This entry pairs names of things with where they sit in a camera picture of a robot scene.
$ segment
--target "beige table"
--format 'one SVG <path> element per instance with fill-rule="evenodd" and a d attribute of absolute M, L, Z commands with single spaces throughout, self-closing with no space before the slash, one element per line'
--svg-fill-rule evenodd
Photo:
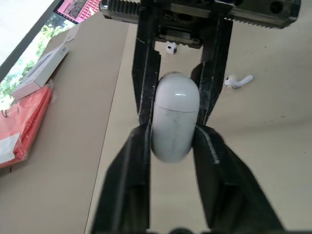
<path fill-rule="evenodd" d="M 130 25 L 118 75 L 87 225 L 89 230 L 105 172 L 138 125 L 131 81 L 136 26 Z M 234 23 L 227 70 L 255 80 L 224 89 L 209 119 L 250 166 L 281 221 L 289 229 L 312 230 L 312 4 L 302 2 L 298 22 L 284 30 Z M 163 44 L 156 48 L 163 53 Z M 160 75 L 190 74 L 200 51 L 180 47 L 162 57 Z M 167 165 L 152 157 L 151 230 L 206 230 L 192 153 Z"/>
<path fill-rule="evenodd" d="M 127 28 L 94 15 L 68 43 L 28 160 L 0 171 L 0 234 L 84 233 Z"/>
<path fill-rule="evenodd" d="M 239 77 L 253 73 L 255 80 L 240 90 L 224 90 L 208 123 L 221 132 L 250 166 L 289 229 L 312 229 L 311 7 L 308 0 L 303 1 L 298 22 L 284 30 L 234 24 L 227 69 L 234 70 Z M 86 233 L 90 230 L 105 172 L 131 129 L 137 126 L 131 77 L 136 26 L 129 25 L 126 33 L 105 140 L 107 121 L 100 119 L 106 117 L 104 111 L 108 110 L 88 109 L 93 102 L 97 104 L 93 107 L 104 105 L 101 92 L 104 86 L 98 85 L 100 81 L 87 83 L 84 79 L 82 84 L 92 86 L 97 95 L 91 95 L 88 88 L 88 95 L 82 98 L 81 75 L 77 74 L 80 82 L 71 94 L 78 97 L 80 104 L 65 95 L 67 89 L 57 86 L 63 95 L 58 96 L 58 102 L 47 112 L 33 147 L 37 153 L 21 168 L 0 177 L 0 233 L 83 233 L 87 216 Z M 162 46 L 157 44 L 156 48 L 163 51 Z M 103 52 L 99 49 L 96 54 L 100 57 Z M 162 57 L 161 75 L 174 70 L 190 74 L 199 60 L 199 50 L 180 47 L 178 55 Z M 71 111 L 62 117 L 74 123 L 60 117 L 60 110 L 69 104 Z M 84 118 L 92 115 L 89 111 L 99 111 L 98 118 L 91 126 L 81 125 L 85 123 Z M 95 126 L 100 122 L 103 125 L 98 129 Z M 73 142 L 73 135 L 79 144 Z M 195 232 L 207 229 L 192 153 L 181 163 L 172 165 L 152 157 L 151 189 L 152 231 L 166 233 L 177 226 Z M 20 220 L 20 224 L 14 225 L 16 220 Z"/>

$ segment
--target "white cardboard box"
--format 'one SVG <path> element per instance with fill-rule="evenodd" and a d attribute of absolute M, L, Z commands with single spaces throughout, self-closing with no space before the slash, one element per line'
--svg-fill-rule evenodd
<path fill-rule="evenodd" d="M 33 69 L 28 72 L 21 83 L 13 90 L 11 96 L 21 99 L 44 86 L 67 52 L 68 47 L 62 44 L 40 58 Z"/>

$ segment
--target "orange bag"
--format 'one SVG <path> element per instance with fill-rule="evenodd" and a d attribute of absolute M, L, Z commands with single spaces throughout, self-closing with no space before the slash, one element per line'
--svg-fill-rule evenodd
<path fill-rule="evenodd" d="M 11 106 L 10 109 L 0 111 L 0 142 L 6 141 L 5 144 L 2 144 L 2 148 L 4 148 L 3 145 L 8 147 L 8 142 L 9 144 L 15 143 L 11 139 L 18 137 L 13 150 L 13 159 L 6 161 L 10 157 L 3 157 L 1 160 L 0 149 L 0 168 L 11 166 L 27 159 L 27 152 L 36 136 L 51 95 L 51 89 L 44 86 L 21 99 L 18 103 Z"/>

